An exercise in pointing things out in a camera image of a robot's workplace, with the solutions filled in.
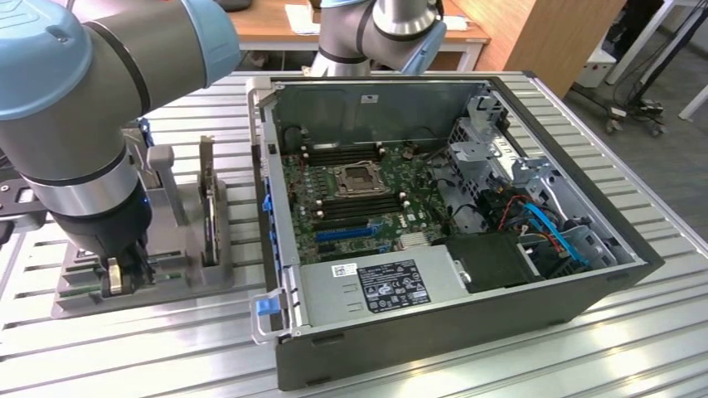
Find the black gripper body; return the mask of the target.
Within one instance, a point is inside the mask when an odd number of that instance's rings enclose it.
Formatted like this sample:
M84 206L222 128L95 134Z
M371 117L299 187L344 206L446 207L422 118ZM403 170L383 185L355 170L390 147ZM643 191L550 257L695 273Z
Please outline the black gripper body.
M134 192L111 211L92 216L52 212L72 243L100 257L140 256L152 222L152 208L144 192Z

